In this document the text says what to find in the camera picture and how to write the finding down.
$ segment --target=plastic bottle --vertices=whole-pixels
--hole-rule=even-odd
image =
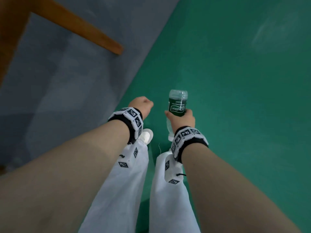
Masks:
[[[183,116],[186,113],[187,100],[187,91],[171,90],[169,92],[169,112],[179,117]],[[173,141],[174,133],[171,121],[168,118],[166,118],[166,125],[169,130],[169,141]]]

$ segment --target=wooden furniture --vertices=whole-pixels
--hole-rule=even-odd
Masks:
[[[31,12],[120,55],[123,47],[54,0],[0,0],[0,86]]]

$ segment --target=hand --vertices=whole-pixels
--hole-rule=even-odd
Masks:
[[[142,113],[142,120],[144,120],[150,113],[150,110],[153,107],[153,102],[147,99],[147,97],[141,96],[132,100],[128,106],[139,109]]]
[[[173,132],[183,126],[195,127],[195,117],[192,115],[192,110],[186,109],[186,113],[182,117],[178,117],[171,112],[164,111],[166,117],[171,121]]]

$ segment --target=person's left hand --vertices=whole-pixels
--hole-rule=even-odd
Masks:
[[[139,109],[142,113],[142,120],[144,120],[150,113],[150,110],[153,107],[153,102],[147,99],[147,97],[141,96],[132,100],[128,106]]]

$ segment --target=green label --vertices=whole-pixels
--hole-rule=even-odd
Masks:
[[[185,100],[175,100],[169,98],[169,111],[176,116],[183,116],[186,112],[186,104]]]

